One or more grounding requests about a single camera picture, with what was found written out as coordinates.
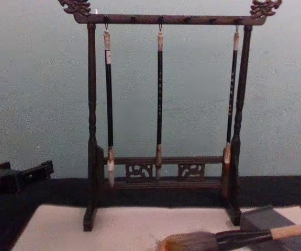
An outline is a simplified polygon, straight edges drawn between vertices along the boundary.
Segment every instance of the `wooden brush rack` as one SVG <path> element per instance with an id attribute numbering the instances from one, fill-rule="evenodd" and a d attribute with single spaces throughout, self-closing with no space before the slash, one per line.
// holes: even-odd
<path id="1" fill-rule="evenodd" d="M 124 165 L 126 176 L 116 179 L 113 189 L 215 189 L 219 191 L 224 207 L 233 224 L 238 225 L 241 211 L 238 201 L 238 170 L 240 156 L 240 129 L 242 121 L 242 108 L 246 90 L 250 38 L 253 26 L 261 26 L 267 16 L 275 14 L 273 9 L 279 8 L 281 0 L 267 0 L 266 2 L 253 1 L 251 16 L 166 16 L 166 15 L 103 15 L 90 14 L 90 3 L 83 0 L 58 0 L 64 11 L 73 14 L 79 24 L 87 24 L 88 29 L 88 107 L 89 107 L 89 133 L 88 140 L 88 182 L 89 200 L 84 216 L 84 231 L 91 231 L 96 209 L 100 207 L 99 198 L 103 196 L 110 186 L 104 177 L 104 168 L 107 158 L 97 145 L 96 140 L 96 56 L 95 56 L 95 29 L 96 24 L 124 24 L 124 25 L 232 25 L 244 26 L 240 75 L 237 89 L 236 114 L 233 137 L 230 147 L 225 148 L 219 156 L 193 156 L 193 157 L 163 157 L 162 164 L 177 165 L 177 176 L 162 177 L 157 182 L 153 177 L 155 157 L 120 157 L 115 158 L 116 165 Z M 209 179 L 204 176 L 206 164 L 222 164 L 221 177 Z"/>

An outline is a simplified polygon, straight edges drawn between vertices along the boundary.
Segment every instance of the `black table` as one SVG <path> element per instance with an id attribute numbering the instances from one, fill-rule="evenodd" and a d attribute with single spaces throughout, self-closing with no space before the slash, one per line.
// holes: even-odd
<path id="1" fill-rule="evenodd" d="M 301 176 L 241 177 L 242 207 L 301 205 Z M 0 250 L 9 250 L 41 204 L 87 206 L 86 179 L 52 179 L 26 187 L 20 193 L 0 195 Z M 108 206 L 219 207 L 214 193 L 123 191 L 102 199 Z"/>

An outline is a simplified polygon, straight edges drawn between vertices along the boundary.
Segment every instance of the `carved dragon head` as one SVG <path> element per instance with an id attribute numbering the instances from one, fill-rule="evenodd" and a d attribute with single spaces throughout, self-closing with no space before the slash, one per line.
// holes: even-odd
<path id="1" fill-rule="evenodd" d="M 259 0 L 253 0 L 253 5 L 251 6 L 251 17 L 252 18 L 260 18 L 263 16 L 273 16 L 276 12 L 272 11 L 272 9 L 278 9 L 282 4 L 282 0 L 266 0 L 261 2 Z"/>
<path id="2" fill-rule="evenodd" d="M 86 0 L 58 0 L 60 4 L 64 7 L 67 5 L 68 7 L 64 9 L 64 11 L 68 14 L 81 14 L 83 16 L 88 16 L 90 14 L 91 9 L 89 8 L 90 3 L 87 3 Z"/>

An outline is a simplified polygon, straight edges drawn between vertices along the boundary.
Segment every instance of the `brush ferrule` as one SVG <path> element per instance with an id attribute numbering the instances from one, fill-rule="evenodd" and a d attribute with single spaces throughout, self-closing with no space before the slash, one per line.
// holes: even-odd
<path id="1" fill-rule="evenodd" d="M 219 250 L 234 250 L 261 242 L 271 241 L 270 230 L 260 232 L 226 231 L 215 234 Z"/>
<path id="2" fill-rule="evenodd" d="M 163 51 L 163 32 L 159 32 L 159 35 L 157 37 L 158 42 L 158 51 Z"/>
<path id="3" fill-rule="evenodd" d="M 239 33 L 235 32 L 234 35 L 234 50 L 237 51 L 239 49 Z"/>
<path id="4" fill-rule="evenodd" d="M 105 30 L 104 32 L 104 41 L 105 41 L 105 50 L 109 51 L 110 50 L 110 34 L 108 30 Z"/>

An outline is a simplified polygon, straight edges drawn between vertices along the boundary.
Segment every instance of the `carved lattice panel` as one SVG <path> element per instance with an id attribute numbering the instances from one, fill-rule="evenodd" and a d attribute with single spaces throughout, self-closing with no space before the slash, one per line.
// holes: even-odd
<path id="1" fill-rule="evenodd" d="M 151 181 L 153 165 L 126 165 L 126 182 Z"/>
<path id="2" fill-rule="evenodd" d="M 205 179 L 205 164 L 178 165 L 178 180 L 203 180 Z"/>

